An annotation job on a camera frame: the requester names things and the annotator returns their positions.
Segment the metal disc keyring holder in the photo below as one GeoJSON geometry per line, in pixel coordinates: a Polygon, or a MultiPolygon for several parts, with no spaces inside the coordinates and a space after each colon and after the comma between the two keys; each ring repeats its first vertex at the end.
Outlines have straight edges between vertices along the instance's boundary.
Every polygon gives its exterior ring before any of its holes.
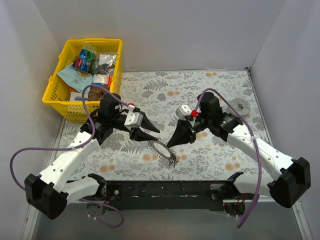
{"type": "Polygon", "coordinates": [[[175,167],[179,162],[176,152],[167,147],[162,139],[149,140],[147,144],[148,148],[154,151],[160,160],[166,161],[169,166],[175,167]]]}

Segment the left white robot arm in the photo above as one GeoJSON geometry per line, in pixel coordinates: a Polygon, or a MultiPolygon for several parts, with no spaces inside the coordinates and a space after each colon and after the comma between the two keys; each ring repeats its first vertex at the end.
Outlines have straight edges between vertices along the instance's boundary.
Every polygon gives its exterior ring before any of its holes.
{"type": "Polygon", "coordinates": [[[124,105],[118,94],[106,93],[99,108],[92,112],[76,134],[68,150],[38,175],[29,174],[24,180],[27,202],[49,219],[57,218],[72,202],[84,197],[102,200],[107,193],[105,179],[91,173],[81,180],[69,182],[76,168],[113,133],[127,132],[133,141],[154,141],[143,129],[159,133],[146,114],[133,104],[124,105]]]}

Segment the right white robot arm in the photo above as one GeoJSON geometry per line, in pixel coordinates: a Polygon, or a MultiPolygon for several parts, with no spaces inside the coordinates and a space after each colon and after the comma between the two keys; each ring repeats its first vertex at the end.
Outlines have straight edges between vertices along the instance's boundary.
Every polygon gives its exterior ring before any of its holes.
{"type": "Polygon", "coordinates": [[[197,100],[196,109],[185,104],[176,109],[178,122],[167,147],[192,144],[197,133],[208,129],[256,161],[257,179],[245,178],[242,172],[233,174],[222,186],[227,196],[237,199],[248,193],[263,195],[291,208],[311,187],[310,163],[305,158],[294,159],[255,136],[232,106],[230,112],[223,111],[219,98],[212,92],[200,94],[197,100]]]}

